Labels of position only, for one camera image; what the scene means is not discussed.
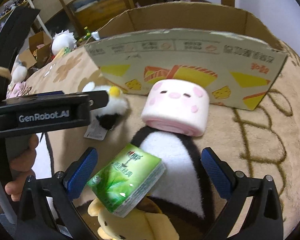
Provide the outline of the person's left hand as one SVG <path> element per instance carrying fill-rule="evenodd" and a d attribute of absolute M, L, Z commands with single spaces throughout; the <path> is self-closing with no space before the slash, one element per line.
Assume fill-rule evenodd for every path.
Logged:
<path fill-rule="evenodd" d="M 36 160 L 36 147 L 39 144 L 39 139 L 36 134 L 31 135 L 28 141 L 27 149 L 21 153 L 17 158 L 10 161 L 10 168 L 19 173 L 19 176 L 13 181 L 9 181 L 5 185 L 5 192 L 11 197 L 13 202 L 18 202 L 21 197 L 21 192 L 27 176 L 35 173 L 32 169 Z"/>

